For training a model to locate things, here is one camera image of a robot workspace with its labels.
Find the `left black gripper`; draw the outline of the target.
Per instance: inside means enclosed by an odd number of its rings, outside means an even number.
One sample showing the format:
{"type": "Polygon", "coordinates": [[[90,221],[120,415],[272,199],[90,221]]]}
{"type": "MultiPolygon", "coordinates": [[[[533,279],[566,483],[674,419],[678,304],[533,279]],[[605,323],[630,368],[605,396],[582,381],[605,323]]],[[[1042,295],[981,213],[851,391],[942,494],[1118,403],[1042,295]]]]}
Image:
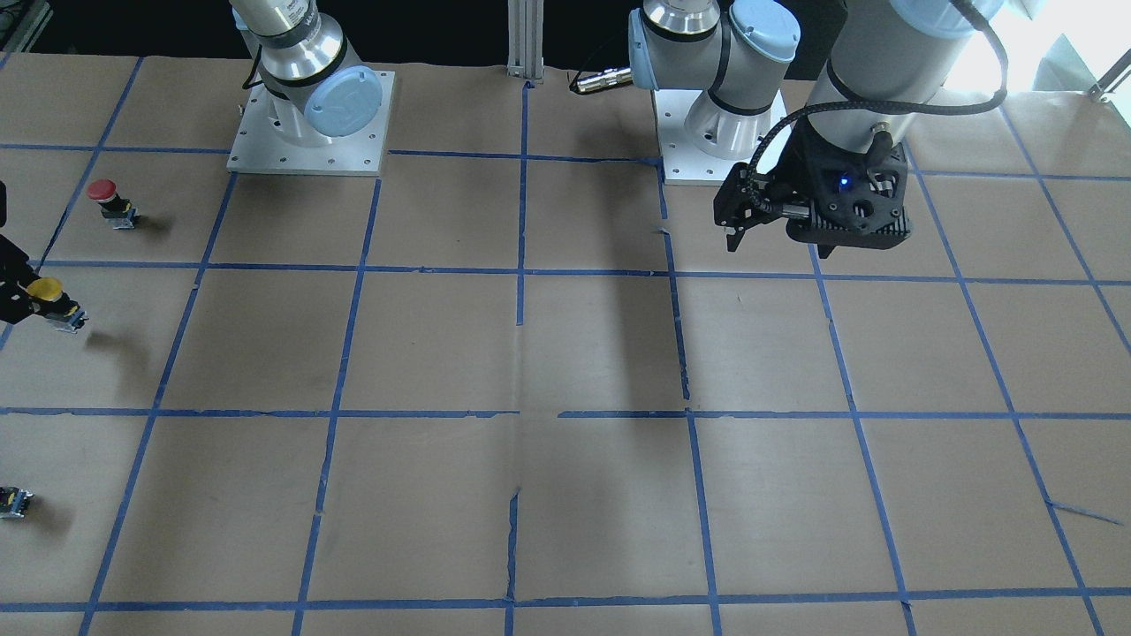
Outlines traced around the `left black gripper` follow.
{"type": "Polygon", "coordinates": [[[812,197],[797,192],[794,184],[761,173],[753,163],[734,164],[713,199],[713,221],[725,235],[727,253],[739,250],[748,230],[777,220],[812,229],[812,197]]]}

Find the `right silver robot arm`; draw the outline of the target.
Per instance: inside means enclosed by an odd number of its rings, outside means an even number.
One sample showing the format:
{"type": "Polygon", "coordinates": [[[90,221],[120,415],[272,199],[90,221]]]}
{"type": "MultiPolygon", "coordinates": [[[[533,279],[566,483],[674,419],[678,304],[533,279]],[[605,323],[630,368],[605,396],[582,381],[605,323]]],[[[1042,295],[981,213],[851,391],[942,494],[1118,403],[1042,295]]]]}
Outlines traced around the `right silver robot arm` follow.
{"type": "MultiPolygon", "coordinates": [[[[379,177],[391,119],[392,72],[363,65],[342,26],[316,1],[228,1],[252,57],[247,105],[226,169],[250,177],[379,177]]],[[[86,196],[114,230],[132,230],[133,201],[98,178],[86,196]]],[[[3,235],[3,323],[40,315],[53,329],[81,329],[87,313],[61,282],[31,266],[3,235]]]]}

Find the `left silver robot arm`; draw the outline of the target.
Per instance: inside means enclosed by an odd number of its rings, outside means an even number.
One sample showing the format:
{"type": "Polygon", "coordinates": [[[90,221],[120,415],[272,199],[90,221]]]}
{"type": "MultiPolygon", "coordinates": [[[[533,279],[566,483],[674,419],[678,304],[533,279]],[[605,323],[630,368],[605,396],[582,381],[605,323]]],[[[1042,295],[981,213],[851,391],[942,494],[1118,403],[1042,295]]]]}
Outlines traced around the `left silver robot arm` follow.
{"type": "Polygon", "coordinates": [[[973,117],[1007,96],[998,1],[848,1],[808,101],[769,122],[802,24],[778,1],[645,1],[630,12],[634,85],[694,91],[684,129],[728,160],[713,220],[739,249],[784,221],[794,241],[887,250],[913,225],[904,137],[916,117],[973,117]]]}

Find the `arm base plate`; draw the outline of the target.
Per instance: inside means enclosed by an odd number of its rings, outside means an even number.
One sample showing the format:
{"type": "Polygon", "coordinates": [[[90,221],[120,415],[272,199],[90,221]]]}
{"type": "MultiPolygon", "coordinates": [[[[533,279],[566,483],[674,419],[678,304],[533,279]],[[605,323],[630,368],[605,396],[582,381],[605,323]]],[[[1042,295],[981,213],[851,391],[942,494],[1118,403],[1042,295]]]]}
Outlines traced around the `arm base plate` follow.
{"type": "Polygon", "coordinates": [[[265,86],[254,86],[239,120],[227,170],[258,177],[380,177],[397,74],[370,70],[362,77],[380,86],[375,117],[359,132],[340,137],[318,132],[302,110],[265,86]]]}
{"type": "Polygon", "coordinates": [[[656,134],[666,184],[722,184],[735,163],[753,157],[772,124],[786,117],[782,92],[768,111],[739,117],[703,91],[655,91],[656,134]]]}

